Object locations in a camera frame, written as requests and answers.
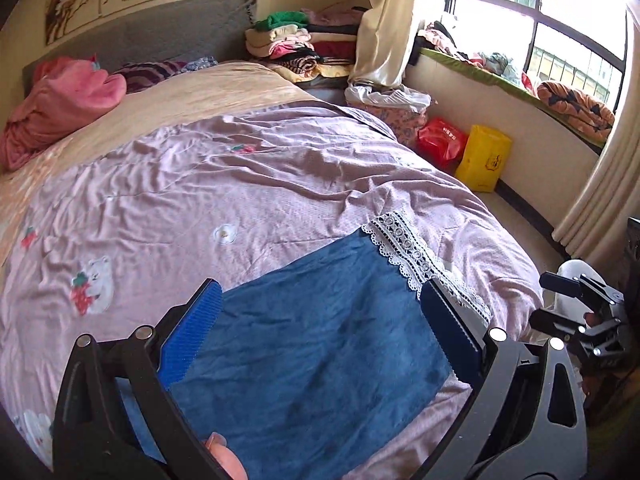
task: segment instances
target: striped pillow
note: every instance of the striped pillow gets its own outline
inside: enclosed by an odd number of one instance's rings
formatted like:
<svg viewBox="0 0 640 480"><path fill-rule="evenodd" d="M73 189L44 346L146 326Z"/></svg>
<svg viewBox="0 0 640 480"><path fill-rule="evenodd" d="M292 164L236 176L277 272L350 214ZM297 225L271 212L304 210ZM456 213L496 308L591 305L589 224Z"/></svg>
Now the striped pillow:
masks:
<svg viewBox="0 0 640 480"><path fill-rule="evenodd" d="M168 60L150 63L130 63L114 73L124 76L127 81L127 94L135 94L180 73L185 65L186 63L183 61Z"/></svg>

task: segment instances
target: blue towel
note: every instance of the blue towel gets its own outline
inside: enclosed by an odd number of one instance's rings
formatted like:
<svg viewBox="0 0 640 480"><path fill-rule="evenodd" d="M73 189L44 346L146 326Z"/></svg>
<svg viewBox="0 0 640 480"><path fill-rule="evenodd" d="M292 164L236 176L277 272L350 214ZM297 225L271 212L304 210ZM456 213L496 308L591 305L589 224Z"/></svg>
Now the blue towel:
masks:
<svg viewBox="0 0 640 480"><path fill-rule="evenodd" d="M333 480L402 431L450 367L416 293L357 231L225 292L170 392L199 439L226 437L251 480ZM145 452L161 459L127 384Z"/></svg>

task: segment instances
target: flower print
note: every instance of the flower print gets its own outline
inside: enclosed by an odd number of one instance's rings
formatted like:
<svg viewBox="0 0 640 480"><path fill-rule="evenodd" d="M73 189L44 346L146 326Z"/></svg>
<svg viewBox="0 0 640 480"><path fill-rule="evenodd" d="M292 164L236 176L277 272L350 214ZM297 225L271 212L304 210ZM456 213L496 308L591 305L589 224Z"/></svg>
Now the flower print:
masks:
<svg viewBox="0 0 640 480"><path fill-rule="evenodd" d="M213 239L220 245L232 244L236 241L238 230L235 225L222 224L213 231Z"/></svg>
<svg viewBox="0 0 640 480"><path fill-rule="evenodd" d="M36 233L36 229L34 229L32 226L29 226L24 232L24 237L22 238L22 240L20 240L20 245L23 248L28 249L29 247L31 247L31 244L37 237L38 234Z"/></svg>

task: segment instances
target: beige bedsheet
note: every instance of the beige bedsheet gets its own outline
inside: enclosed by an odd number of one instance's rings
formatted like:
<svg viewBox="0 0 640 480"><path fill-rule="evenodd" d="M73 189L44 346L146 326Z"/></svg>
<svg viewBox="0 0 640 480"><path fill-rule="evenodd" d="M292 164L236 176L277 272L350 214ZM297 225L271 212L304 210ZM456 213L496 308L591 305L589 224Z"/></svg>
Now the beige bedsheet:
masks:
<svg viewBox="0 0 640 480"><path fill-rule="evenodd" d="M181 74L125 96L95 123L53 145L15 173L0 174L0 262L13 246L31 196L51 174L94 160L161 126L314 98L268 68L243 61ZM4 272L0 272L0 289Z"/></svg>

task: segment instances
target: beige curtain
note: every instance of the beige curtain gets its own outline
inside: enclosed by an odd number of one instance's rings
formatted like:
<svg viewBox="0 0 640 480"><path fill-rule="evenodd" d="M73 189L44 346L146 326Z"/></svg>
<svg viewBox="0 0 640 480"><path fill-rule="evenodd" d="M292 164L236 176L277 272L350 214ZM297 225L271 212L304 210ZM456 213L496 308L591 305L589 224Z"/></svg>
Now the beige curtain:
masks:
<svg viewBox="0 0 640 480"><path fill-rule="evenodd" d="M356 64L351 82L395 88L402 84L415 33L421 0L370 0L358 30Z"/></svg>
<svg viewBox="0 0 640 480"><path fill-rule="evenodd" d="M640 30L628 21L629 61L616 123L586 186L553 232L569 254L605 277L620 259L626 219L640 214Z"/></svg>

